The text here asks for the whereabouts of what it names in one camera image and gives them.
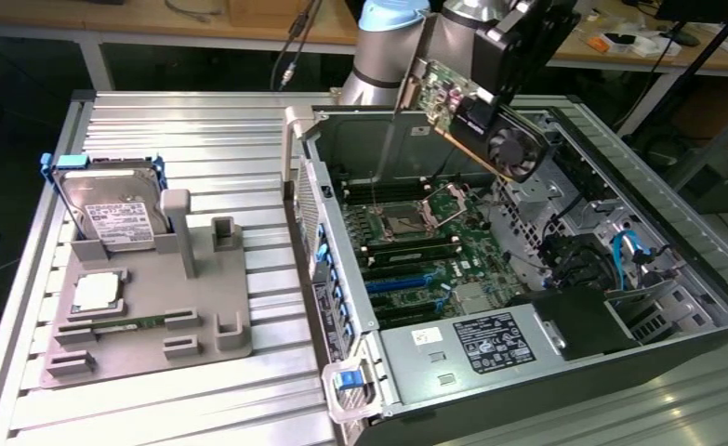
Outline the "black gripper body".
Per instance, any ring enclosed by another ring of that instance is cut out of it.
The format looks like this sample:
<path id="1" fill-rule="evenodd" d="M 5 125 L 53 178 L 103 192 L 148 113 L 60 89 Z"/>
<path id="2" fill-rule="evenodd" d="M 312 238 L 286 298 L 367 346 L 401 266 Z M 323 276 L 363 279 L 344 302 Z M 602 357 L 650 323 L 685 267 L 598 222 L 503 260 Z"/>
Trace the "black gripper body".
<path id="1" fill-rule="evenodd" d="M 545 67 L 581 20 L 573 1 L 498 1 L 495 17 L 477 27 L 471 81 L 477 111 L 506 105 Z"/>

